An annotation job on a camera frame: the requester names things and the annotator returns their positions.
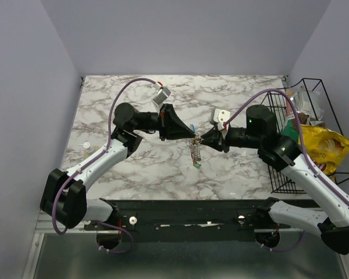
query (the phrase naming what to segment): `white wall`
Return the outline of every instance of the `white wall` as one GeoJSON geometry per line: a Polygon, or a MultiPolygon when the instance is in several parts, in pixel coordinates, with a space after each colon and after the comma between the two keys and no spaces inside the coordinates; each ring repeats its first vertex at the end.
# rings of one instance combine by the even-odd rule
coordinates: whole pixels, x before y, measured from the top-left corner
{"type": "MultiPolygon", "coordinates": [[[[344,134],[349,138],[349,0],[332,0],[296,61],[290,84],[322,78],[344,134]]],[[[344,185],[349,193],[349,183],[344,185]]]]}
{"type": "Polygon", "coordinates": [[[22,276],[79,86],[79,73],[40,1],[0,1],[0,278],[22,276]]]}
{"type": "Polygon", "coordinates": [[[41,0],[83,74],[287,74],[329,0],[41,0]]]}

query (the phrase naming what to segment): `yellow snack bag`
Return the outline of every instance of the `yellow snack bag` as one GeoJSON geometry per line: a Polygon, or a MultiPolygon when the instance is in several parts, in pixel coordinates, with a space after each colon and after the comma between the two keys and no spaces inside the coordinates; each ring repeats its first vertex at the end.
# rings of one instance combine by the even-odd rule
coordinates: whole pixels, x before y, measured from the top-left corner
{"type": "Polygon", "coordinates": [[[301,125],[301,128],[310,158],[325,175],[334,173],[349,153],[349,139],[319,126],[301,125]]]}

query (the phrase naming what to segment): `wire basket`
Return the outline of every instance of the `wire basket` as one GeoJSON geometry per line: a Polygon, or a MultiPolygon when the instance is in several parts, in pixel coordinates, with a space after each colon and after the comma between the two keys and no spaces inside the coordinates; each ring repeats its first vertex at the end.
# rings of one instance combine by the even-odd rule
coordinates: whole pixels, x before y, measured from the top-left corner
{"type": "MultiPolygon", "coordinates": [[[[323,107],[325,109],[324,119],[326,122],[326,127],[333,131],[337,131],[341,135],[344,135],[340,127],[339,121],[336,117],[336,114],[333,110],[325,85],[323,84],[323,81],[321,79],[303,78],[297,84],[289,88],[301,88],[300,90],[306,91],[316,119],[318,119],[318,117],[312,103],[310,92],[319,91],[323,96],[323,107]]],[[[284,122],[286,119],[286,114],[287,114],[287,106],[286,106],[285,98],[278,93],[268,92],[265,95],[261,104],[267,106],[272,112],[275,113],[277,118],[277,129],[278,131],[281,131],[283,129],[284,122]]],[[[286,176],[282,175],[280,172],[277,172],[272,167],[268,166],[268,170],[270,175],[270,181],[272,184],[272,193],[282,193],[282,194],[304,194],[305,193],[305,191],[302,190],[299,185],[297,185],[295,182],[293,182],[286,176]]],[[[339,166],[339,168],[332,175],[334,175],[334,180],[337,185],[349,180],[349,154],[343,160],[341,166],[339,166]]]]}

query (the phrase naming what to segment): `marble surface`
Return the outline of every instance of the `marble surface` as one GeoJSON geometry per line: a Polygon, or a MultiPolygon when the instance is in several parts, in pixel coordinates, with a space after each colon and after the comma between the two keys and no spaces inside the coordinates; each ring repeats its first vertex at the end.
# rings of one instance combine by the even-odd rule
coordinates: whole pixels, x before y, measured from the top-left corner
{"type": "MultiPolygon", "coordinates": [[[[83,160],[79,144],[90,141],[102,146],[108,137],[108,112],[117,92],[138,76],[87,76],[77,108],[63,168],[83,160]]],[[[200,133],[213,108],[235,112],[247,99],[266,88],[282,87],[278,76],[146,76],[167,85],[172,94],[167,103],[187,125],[200,133]]],[[[129,102],[141,112],[155,111],[150,83],[132,84],[118,103],[129,102]]],[[[263,97],[252,104],[261,103],[263,97]]],[[[232,126],[245,127],[245,112],[232,126]]],[[[231,148],[220,153],[201,146],[202,166],[196,169],[187,140],[165,141],[158,133],[140,133],[144,139],[127,160],[112,167],[89,190],[88,198],[109,199],[265,199],[305,198],[306,195],[271,194],[267,165],[256,150],[231,148]]]]}

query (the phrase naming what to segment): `bottle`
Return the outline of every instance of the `bottle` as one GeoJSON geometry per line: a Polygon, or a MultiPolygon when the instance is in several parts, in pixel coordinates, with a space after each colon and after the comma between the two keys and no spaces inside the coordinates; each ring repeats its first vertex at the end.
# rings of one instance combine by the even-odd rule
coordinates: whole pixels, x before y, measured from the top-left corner
{"type": "Polygon", "coordinates": [[[86,141],[83,144],[79,144],[83,147],[84,149],[84,159],[88,158],[89,156],[91,156],[94,152],[96,152],[97,150],[99,150],[98,146],[92,146],[91,143],[89,141],[86,141]]]}

